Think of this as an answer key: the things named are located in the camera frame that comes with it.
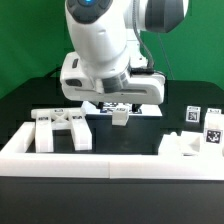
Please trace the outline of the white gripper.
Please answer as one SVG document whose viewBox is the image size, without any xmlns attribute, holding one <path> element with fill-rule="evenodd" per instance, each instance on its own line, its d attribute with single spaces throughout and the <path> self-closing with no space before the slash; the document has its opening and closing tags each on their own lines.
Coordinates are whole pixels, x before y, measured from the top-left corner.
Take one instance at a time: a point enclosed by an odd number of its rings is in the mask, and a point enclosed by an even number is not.
<svg viewBox="0 0 224 224">
<path fill-rule="evenodd" d="M 131 103 L 136 113 L 141 104 L 159 105 L 164 100 L 165 77 L 154 72 L 152 75 L 131 76 L 129 69 L 123 74 L 104 79 L 88 77 L 81 67 L 76 52 L 69 53 L 62 65 L 60 76 L 64 95 L 73 101 Z"/>
</svg>

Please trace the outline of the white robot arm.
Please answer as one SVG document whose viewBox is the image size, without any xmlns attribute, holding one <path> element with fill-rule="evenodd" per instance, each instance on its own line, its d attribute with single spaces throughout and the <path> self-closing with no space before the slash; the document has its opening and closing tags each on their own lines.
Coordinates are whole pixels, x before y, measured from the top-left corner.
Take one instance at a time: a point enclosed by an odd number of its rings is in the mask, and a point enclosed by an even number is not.
<svg viewBox="0 0 224 224">
<path fill-rule="evenodd" d="M 159 105 L 165 75 L 142 55 L 141 31 L 168 33 L 185 18 L 189 0 L 65 0 L 74 51 L 63 63 L 66 98 L 94 103 Z"/>
</svg>

